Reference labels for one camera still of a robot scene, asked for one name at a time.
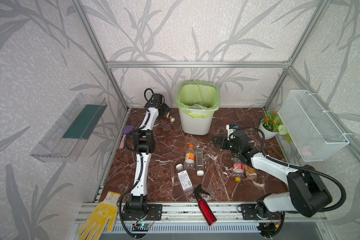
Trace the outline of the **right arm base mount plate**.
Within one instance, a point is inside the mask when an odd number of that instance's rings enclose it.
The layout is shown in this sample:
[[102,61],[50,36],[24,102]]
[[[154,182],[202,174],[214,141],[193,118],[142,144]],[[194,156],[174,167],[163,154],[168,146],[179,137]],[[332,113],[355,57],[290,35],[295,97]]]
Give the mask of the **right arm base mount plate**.
[[270,212],[263,204],[240,204],[237,210],[244,220],[279,220],[282,212]]

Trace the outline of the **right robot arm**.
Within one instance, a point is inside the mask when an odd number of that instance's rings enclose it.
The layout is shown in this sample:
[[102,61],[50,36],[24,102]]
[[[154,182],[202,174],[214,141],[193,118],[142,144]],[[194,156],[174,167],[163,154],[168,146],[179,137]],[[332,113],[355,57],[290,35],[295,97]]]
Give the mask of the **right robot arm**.
[[[316,213],[334,211],[345,203],[347,193],[338,180],[310,165],[291,165],[271,157],[266,153],[265,140],[261,141],[259,150],[252,148],[246,129],[239,128],[228,137],[215,136],[213,143],[221,150],[229,150],[244,165],[266,172],[288,186],[288,192],[270,194],[259,201],[267,211],[295,213],[310,218]],[[323,178],[333,182],[340,190],[340,199],[335,204]]]

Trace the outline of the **brown coffee bottle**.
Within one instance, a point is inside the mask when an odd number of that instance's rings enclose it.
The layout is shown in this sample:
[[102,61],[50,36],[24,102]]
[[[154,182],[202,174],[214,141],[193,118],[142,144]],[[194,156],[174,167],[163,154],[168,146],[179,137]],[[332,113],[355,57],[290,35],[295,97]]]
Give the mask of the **brown coffee bottle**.
[[170,122],[174,123],[176,121],[176,119],[171,115],[170,112],[167,112],[165,114],[165,118],[167,118]]

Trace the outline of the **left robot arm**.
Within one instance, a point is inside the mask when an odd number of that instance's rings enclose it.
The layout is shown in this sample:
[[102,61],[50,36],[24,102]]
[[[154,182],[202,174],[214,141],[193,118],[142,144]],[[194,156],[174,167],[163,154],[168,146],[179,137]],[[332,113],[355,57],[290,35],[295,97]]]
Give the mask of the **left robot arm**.
[[132,130],[128,135],[133,137],[133,148],[129,148],[127,141],[124,140],[125,147],[134,153],[137,157],[137,166],[134,179],[134,185],[127,190],[129,198],[124,207],[125,214],[140,217],[148,213],[148,168],[152,153],[155,151],[155,138],[153,127],[155,121],[160,120],[164,115],[169,113],[170,108],[165,104],[165,97],[162,94],[154,93],[150,88],[145,89],[144,94],[148,91],[151,96],[144,96],[146,104],[144,109],[146,115],[142,124]]

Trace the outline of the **brown bottle near right arm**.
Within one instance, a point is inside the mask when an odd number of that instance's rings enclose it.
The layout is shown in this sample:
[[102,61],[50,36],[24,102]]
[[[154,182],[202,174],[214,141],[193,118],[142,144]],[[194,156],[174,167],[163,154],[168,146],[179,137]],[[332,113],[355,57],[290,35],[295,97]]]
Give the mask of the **brown bottle near right arm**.
[[254,168],[249,167],[248,165],[244,165],[244,170],[245,170],[245,174],[247,179],[249,180],[256,180],[258,175],[257,172]]

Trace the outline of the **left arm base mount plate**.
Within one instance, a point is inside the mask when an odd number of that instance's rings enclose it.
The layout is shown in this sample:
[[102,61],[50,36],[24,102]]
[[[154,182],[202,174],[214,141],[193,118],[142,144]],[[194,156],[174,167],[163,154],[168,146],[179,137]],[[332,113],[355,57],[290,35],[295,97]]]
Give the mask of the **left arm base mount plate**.
[[140,218],[150,221],[160,221],[163,213],[163,205],[148,204],[147,206],[131,207],[124,206],[122,211],[122,219],[124,221],[137,221]]

